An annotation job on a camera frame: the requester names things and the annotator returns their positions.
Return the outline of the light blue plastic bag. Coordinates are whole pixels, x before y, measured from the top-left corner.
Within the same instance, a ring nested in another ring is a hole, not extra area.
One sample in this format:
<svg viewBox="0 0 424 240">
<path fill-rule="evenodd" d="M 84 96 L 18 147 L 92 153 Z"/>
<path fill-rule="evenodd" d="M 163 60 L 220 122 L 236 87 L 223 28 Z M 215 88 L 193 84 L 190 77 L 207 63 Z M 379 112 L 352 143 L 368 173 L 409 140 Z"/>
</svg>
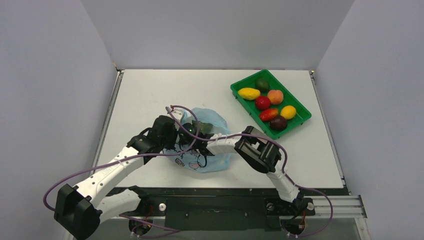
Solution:
<svg viewBox="0 0 424 240">
<path fill-rule="evenodd" d="M 216 111 L 208 108 L 192 108 L 191 111 L 196 115 L 198 120 L 203 123 L 213 124 L 212 134 L 199 135 L 201 138 L 206 138 L 209 135 L 230 133 L 227 121 L 221 117 Z M 202 155 L 200 149 L 194 145 L 190 150 L 181 155 L 169 156 L 170 160 L 177 165 L 198 172 L 218 172 L 226 170 L 229 167 L 230 155 L 221 153 L 217 155 Z"/>
</svg>

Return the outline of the red orange fake mango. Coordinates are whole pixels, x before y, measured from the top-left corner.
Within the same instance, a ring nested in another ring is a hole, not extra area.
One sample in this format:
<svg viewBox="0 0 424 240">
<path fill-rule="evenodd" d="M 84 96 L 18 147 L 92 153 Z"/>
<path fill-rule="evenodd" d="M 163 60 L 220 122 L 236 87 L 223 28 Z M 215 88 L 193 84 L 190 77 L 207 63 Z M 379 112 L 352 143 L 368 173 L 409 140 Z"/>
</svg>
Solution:
<svg viewBox="0 0 424 240">
<path fill-rule="evenodd" d="M 278 115 L 279 115 L 279 110 L 277 108 L 268 108 L 259 114 L 259 119 L 262 122 L 268 122 Z"/>
</svg>

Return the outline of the dark brown fake fruit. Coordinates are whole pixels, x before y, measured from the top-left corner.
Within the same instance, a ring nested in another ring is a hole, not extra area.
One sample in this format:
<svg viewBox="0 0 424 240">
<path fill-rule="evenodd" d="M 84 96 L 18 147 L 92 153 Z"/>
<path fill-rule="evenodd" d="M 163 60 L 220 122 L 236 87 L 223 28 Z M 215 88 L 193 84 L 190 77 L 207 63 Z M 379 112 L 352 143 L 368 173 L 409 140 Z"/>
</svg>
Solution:
<svg viewBox="0 0 424 240">
<path fill-rule="evenodd" d="M 275 131 L 283 131 L 288 127 L 288 122 L 283 116 L 278 115 L 269 121 L 269 127 Z"/>
</svg>

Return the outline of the orange fake peach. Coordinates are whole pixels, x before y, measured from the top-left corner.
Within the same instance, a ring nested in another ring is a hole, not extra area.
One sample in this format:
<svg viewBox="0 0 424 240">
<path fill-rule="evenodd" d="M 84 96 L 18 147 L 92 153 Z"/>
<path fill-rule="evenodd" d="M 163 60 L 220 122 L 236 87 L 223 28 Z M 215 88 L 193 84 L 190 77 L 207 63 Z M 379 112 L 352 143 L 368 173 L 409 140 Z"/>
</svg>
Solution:
<svg viewBox="0 0 424 240">
<path fill-rule="evenodd" d="M 284 94 L 281 90 L 273 89 L 267 93 L 267 97 L 270 99 L 272 105 L 279 105 L 284 100 Z"/>
</svg>

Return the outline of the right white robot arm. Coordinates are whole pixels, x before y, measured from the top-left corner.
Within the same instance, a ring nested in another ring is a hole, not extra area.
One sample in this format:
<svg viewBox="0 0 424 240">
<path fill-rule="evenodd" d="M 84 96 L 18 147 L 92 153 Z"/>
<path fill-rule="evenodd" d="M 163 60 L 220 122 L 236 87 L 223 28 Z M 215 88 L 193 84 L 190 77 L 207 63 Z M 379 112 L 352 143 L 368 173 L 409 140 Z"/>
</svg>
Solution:
<svg viewBox="0 0 424 240">
<path fill-rule="evenodd" d="M 278 167 L 282 153 L 275 142 L 267 140 L 255 127 L 248 126 L 236 134 L 206 134 L 195 136 L 198 129 L 184 124 L 178 130 L 181 144 L 194 142 L 193 148 L 204 157 L 222 154 L 238 154 L 255 171 L 265 174 L 282 200 L 283 209 L 289 213 L 313 211 L 312 201 L 304 199 L 298 186 L 289 179 L 285 167 Z"/>
</svg>

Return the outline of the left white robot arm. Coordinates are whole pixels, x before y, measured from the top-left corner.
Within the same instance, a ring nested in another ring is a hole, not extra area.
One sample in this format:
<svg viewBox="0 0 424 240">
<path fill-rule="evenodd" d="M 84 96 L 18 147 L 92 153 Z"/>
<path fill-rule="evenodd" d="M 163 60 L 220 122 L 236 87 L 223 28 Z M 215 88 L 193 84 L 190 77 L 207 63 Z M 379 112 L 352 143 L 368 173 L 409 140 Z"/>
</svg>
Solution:
<svg viewBox="0 0 424 240">
<path fill-rule="evenodd" d="M 160 115 L 151 128 L 132 137 L 109 163 L 95 167 L 90 177 L 74 186 L 63 185 L 56 196 L 54 219 L 76 240 L 86 240 L 106 220 L 131 211 L 145 214 L 149 201 L 138 187 L 112 196 L 108 193 L 152 158 L 165 156 L 163 150 L 176 143 L 183 118 L 183 113 Z"/>
</svg>

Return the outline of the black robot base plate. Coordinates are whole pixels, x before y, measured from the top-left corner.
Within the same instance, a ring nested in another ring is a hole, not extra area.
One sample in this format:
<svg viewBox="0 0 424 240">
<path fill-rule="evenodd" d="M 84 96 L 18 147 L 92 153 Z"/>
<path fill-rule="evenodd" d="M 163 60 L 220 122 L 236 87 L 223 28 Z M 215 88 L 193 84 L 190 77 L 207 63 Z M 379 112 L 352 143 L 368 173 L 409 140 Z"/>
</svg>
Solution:
<svg viewBox="0 0 424 240">
<path fill-rule="evenodd" d="M 294 202 L 271 188 L 154 188 L 130 186 L 141 197 L 131 217 L 163 220 L 181 231 L 280 231 L 296 218 L 316 214 L 301 191 Z"/>
</svg>

